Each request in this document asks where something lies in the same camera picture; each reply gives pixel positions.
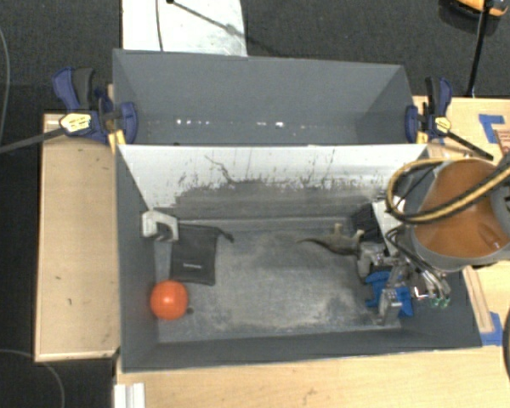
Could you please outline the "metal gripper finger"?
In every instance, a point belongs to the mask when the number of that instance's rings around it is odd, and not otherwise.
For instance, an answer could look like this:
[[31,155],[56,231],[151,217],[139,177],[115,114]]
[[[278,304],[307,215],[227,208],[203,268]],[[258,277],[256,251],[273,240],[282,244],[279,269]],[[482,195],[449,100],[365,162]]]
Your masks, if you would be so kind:
[[357,272],[361,279],[365,279],[371,271],[371,266],[383,264],[386,246],[383,242],[361,242],[357,255]]
[[386,287],[382,289],[378,302],[378,319],[382,326],[395,325],[399,319],[402,302],[395,289]]

